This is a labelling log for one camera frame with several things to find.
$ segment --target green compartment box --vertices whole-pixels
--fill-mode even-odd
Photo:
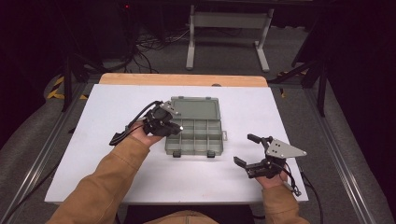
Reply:
[[[212,97],[172,97],[172,107],[179,113],[172,122],[183,127],[177,135],[166,137],[166,154],[201,155],[214,158],[223,151],[219,99]]]

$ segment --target dark background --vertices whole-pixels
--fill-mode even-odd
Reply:
[[[316,34],[307,39],[298,58],[304,63],[332,51],[327,59],[334,94],[394,216],[395,8],[390,1],[359,1],[344,15],[319,13],[326,20],[314,27]],[[149,13],[157,17],[147,17]],[[0,147],[45,103],[43,90],[59,74],[67,53],[77,52],[99,64],[125,57],[133,52],[137,24],[163,37],[165,30],[188,22],[180,15],[186,18],[188,7],[148,10],[110,1],[1,1]],[[311,29],[316,16],[280,9],[273,24]]]

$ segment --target person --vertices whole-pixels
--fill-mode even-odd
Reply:
[[[132,185],[134,176],[149,148],[162,137],[146,135],[142,123],[102,158],[96,170],[82,178],[76,189],[64,200],[47,222],[113,223],[119,205]],[[262,185],[266,223],[308,223],[299,217],[299,205],[290,190],[283,185],[286,174],[268,179],[257,177]],[[217,223],[211,217],[195,211],[180,211],[148,222],[149,224]]]

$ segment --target white metal stand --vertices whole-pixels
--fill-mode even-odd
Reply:
[[[262,49],[271,25],[274,10],[270,9],[268,13],[250,14],[250,13],[222,13],[222,12],[195,12],[195,7],[191,6],[190,12],[190,44],[187,53],[187,70],[192,70],[194,66],[195,27],[219,27],[219,28],[246,28],[261,29],[259,41],[255,41],[255,48],[259,56],[263,72],[269,72],[270,68]]]

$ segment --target brown sleeve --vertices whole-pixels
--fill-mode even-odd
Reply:
[[[125,138],[99,162],[93,174],[80,180],[48,223],[113,223],[149,149]]]
[[[299,216],[299,205],[285,186],[277,186],[262,190],[266,224],[278,223],[309,223]]]

